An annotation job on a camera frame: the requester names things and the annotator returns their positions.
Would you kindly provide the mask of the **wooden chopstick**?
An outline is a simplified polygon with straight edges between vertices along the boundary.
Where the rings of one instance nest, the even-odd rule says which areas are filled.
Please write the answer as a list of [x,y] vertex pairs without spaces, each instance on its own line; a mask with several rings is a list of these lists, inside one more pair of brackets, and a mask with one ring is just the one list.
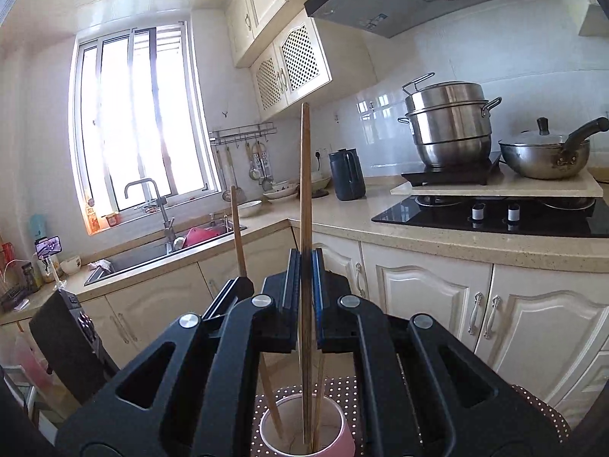
[[319,450],[319,431],[321,426],[321,409],[322,401],[324,397],[324,364],[325,357],[322,352],[319,352],[318,369],[317,369],[317,380],[316,380],[316,396],[315,396],[315,409],[313,419],[313,438],[312,438],[312,452],[316,453]]
[[301,105],[300,140],[300,300],[299,300],[299,364],[303,388],[303,444],[306,454],[312,451],[312,189],[311,189],[311,113],[310,104]]
[[[242,247],[242,233],[241,233],[241,224],[239,224],[238,217],[238,192],[236,192],[236,186],[232,185],[230,187],[230,202],[231,202],[231,212],[232,212],[232,221],[233,221],[233,234],[235,241],[235,252],[236,252],[236,260],[238,261],[238,273],[240,276],[246,278],[248,276],[246,259],[244,254],[244,248]],[[274,429],[278,433],[278,437],[282,438],[284,436],[284,428],[281,420],[280,412],[277,406],[276,398],[274,397],[274,390],[271,387],[271,377],[268,374],[267,365],[265,362],[264,355],[260,355],[259,360],[259,378],[263,388],[263,394],[266,398],[266,402],[268,405],[268,410],[271,413],[271,419],[274,423]]]

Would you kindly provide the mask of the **red bowl in sink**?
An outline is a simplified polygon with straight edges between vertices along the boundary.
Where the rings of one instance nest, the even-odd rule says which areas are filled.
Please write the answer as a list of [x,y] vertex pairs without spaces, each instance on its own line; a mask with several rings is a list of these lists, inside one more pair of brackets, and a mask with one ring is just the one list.
[[206,241],[222,236],[223,234],[224,231],[217,228],[193,227],[186,234],[185,247],[197,246],[199,243],[205,243]]

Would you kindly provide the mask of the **phone on stand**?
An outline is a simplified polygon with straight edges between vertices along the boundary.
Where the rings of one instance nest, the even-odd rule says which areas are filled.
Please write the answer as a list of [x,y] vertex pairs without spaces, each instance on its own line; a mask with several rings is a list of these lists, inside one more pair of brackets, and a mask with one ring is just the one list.
[[61,266],[58,259],[62,246],[59,236],[41,238],[35,243],[36,257],[39,262],[41,275],[45,282],[54,280],[54,289],[58,290],[65,286],[60,278]]

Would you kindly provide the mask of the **pink cylindrical utensil holder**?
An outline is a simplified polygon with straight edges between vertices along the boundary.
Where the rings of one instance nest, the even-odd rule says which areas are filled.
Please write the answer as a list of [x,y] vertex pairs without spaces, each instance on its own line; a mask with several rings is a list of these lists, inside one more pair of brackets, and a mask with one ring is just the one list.
[[303,417],[303,395],[277,402],[278,431],[268,409],[258,424],[258,435],[271,456],[354,456],[355,441],[343,409],[327,396],[313,396],[309,424]]

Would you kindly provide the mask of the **stack of white bowls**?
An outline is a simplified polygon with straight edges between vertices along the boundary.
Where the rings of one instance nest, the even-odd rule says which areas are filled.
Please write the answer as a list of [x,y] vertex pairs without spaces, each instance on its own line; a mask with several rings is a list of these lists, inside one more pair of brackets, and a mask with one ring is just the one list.
[[274,183],[271,185],[271,190],[264,192],[263,196],[268,200],[277,200],[296,194],[298,189],[297,182]]

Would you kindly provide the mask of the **black electric kettle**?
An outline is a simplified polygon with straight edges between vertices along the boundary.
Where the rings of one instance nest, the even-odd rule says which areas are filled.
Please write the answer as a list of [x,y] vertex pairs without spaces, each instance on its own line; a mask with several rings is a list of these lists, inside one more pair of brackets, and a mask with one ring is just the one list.
[[340,201],[351,201],[365,195],[364,177],[355,149],[340,149],[329,154],[329,166],[335,195]]

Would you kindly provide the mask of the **black gas cooktop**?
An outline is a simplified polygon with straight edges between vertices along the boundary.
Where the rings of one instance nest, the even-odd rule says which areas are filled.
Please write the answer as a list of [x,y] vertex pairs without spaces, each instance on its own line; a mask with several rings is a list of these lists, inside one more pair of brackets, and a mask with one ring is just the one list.
[[411,196],[375,223],[529,236],[606,238],[608,204],[591,197]]

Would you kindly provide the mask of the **black induction cooker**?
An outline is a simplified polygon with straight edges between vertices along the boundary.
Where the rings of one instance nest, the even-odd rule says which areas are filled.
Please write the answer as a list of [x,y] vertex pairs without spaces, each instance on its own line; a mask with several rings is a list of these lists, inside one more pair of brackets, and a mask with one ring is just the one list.
[[402,178],[413,187],[433,185],[480,185],[485,186],[490,176],[499,172],[500,152],[491,152],[486,160],[473,164],[454,165],[444,168],[429,167],[419,163],[402,173]]

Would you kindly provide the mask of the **stone board over cooktop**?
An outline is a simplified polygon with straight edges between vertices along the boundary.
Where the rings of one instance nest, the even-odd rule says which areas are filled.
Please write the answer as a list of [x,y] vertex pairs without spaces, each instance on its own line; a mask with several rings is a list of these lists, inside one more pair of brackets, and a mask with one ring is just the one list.
[[493,173],[486,185],[433,185],[414,187],[406,182],[390,190],[394,196],[435,195],[452,197],[585,197],[602,198],[603,189],[586,169],[571,179],[528,179],[506,165]]

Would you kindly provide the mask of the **stainless steel steamer pot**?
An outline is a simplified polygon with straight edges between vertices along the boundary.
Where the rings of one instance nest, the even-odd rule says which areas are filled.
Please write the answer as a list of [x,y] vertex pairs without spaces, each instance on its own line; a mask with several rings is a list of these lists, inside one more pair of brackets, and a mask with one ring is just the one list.
[[445,168],[484,162],[491,151],[490,112],[503,98],[487,99],[482,86],[470,81],[443,81],[423,86],[430,72],[403,85],[406,114],[421,161]]

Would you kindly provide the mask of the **wall utensil rack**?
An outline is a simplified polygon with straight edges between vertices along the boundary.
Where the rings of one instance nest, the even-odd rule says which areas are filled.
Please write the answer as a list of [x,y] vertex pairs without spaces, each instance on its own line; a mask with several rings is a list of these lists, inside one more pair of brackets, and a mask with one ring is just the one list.
[[267,139],[277,133],[273,122],[261,122],[244,126],[213,130],[210,133],[210,143],[213,145],[240,144],[252,139]]

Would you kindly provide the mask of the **window with frame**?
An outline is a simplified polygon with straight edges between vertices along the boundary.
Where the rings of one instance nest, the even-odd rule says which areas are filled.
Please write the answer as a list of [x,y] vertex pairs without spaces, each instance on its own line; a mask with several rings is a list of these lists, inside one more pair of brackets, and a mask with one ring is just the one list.
[[72,169],[93,235],[216,194],[193,42],[185,21],[82,40],[72,64]]

